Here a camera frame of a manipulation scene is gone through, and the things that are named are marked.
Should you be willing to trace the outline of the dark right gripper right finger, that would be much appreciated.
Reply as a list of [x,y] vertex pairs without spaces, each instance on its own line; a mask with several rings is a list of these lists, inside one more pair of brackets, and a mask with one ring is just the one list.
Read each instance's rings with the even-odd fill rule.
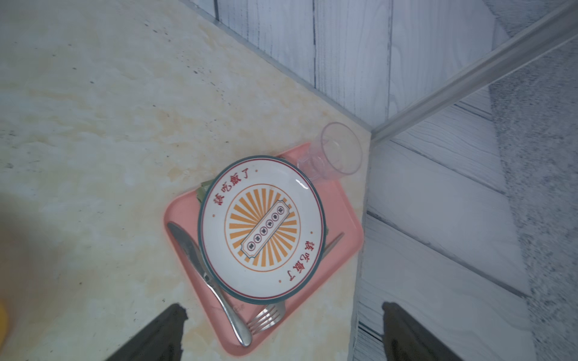
[[384,302],[382,309],[382,339],[387,360],[461,360],[460,356],[397,303]]

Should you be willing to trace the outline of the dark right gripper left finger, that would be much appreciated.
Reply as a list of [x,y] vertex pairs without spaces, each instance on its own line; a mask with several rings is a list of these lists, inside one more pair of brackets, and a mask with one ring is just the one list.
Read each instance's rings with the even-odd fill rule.
[[108,360],[181,360],[187,319],[185,308],[178,303],[170,305]]

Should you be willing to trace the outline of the yellow plastic storage box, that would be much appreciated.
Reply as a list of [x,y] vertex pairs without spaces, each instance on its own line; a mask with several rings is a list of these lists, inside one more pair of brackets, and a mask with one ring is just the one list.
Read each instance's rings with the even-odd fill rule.
[[4,302],[0,302],[0,348],[2,348],[9,331],[9,315]]

